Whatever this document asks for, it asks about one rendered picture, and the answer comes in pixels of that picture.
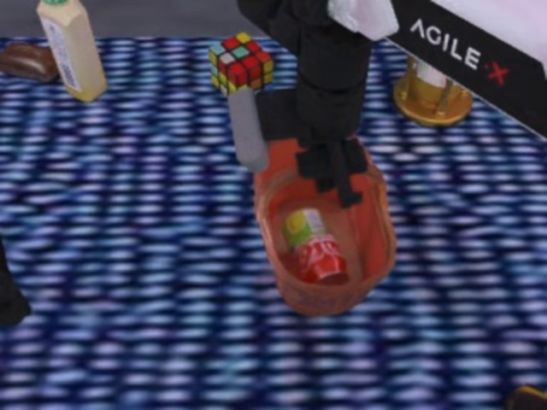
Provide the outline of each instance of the can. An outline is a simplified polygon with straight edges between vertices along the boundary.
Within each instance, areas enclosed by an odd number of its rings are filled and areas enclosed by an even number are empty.
[[[292,212],[284,224],[284,236],[297,259],[297,276],[311,284],[348,282],[346,260],[314,208]]]

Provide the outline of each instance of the red x logo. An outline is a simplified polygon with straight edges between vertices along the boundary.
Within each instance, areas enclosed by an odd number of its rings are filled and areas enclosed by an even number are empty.
[[[508,68],[501,68],[496,62],[493,62],[491,73],[488,76],[488,79],[496,79],[497,84],[502,87],[505,85],[505,76],[507,74],[509,74]]]

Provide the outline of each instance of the gray gripper part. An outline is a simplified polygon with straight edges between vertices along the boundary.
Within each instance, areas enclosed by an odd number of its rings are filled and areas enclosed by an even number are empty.
[[[265,171],[269,165],[268,145],[262,136],[255,92],[246,88],[229,95],[228,107],[239,163],[252,173]]]

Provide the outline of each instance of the blue tablecloth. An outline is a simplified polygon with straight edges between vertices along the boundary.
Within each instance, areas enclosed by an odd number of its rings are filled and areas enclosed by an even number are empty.
[[[0,408],[500,410],[547,387],[547,145],[481,101],[450,129],[405,120],[405,56],[378,44],[362,141],[397,266],[305,319],[275,288],[211,41],[100,40],[90,104],[0,75],[0,231],[34,308],[0,333]]]

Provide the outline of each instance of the cream colored bottle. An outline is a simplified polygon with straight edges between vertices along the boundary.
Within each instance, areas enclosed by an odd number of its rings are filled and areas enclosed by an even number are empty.
[[[38,16],[67,92],[83,102],[107,89],[87,11],[79,0],[40,0]]]

